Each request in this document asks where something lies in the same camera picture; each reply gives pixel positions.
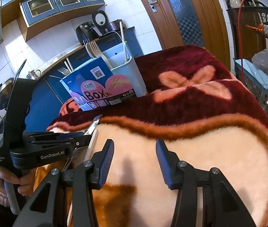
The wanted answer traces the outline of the person's left hand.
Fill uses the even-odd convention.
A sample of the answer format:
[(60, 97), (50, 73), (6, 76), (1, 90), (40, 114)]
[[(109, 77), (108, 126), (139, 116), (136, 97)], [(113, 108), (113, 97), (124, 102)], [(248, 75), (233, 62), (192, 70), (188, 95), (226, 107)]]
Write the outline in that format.
[(36, 169), (31, 169), (27, 175), (18, 178), (5, 167), (0, 166), (0, 205), (9, 207), (9, 201), (5, 192), (4, 182), (20, 185), (18, 192), (23, 196), (31, 196), (33, 194), (33, 186), (35, 182)]

